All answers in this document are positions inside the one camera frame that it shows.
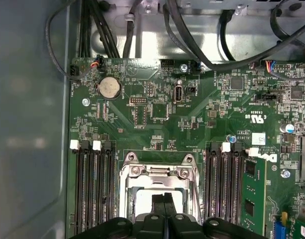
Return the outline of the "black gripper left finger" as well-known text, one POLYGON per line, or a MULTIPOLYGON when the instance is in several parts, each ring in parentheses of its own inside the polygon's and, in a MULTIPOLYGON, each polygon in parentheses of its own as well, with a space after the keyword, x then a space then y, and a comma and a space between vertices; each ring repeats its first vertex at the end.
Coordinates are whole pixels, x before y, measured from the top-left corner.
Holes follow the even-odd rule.
POLYGON ((135 222, 113 218, 73 236, 74 239, 163 239, 165 234, 165 201, 163 195, 152 196, 150 213, 140 214, 135 222))

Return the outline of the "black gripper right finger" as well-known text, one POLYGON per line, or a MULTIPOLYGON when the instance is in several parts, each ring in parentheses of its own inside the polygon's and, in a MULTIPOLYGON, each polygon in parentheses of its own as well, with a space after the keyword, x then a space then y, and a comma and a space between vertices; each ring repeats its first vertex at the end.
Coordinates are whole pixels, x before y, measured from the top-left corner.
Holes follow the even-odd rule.
POLYGON ((187 214, 177 213, 172 194, 165 194, 165 216, 168 220, 169 236, 172 239, 263 239, 241 226, 220 218, 210 218, 199 224, 187 214))

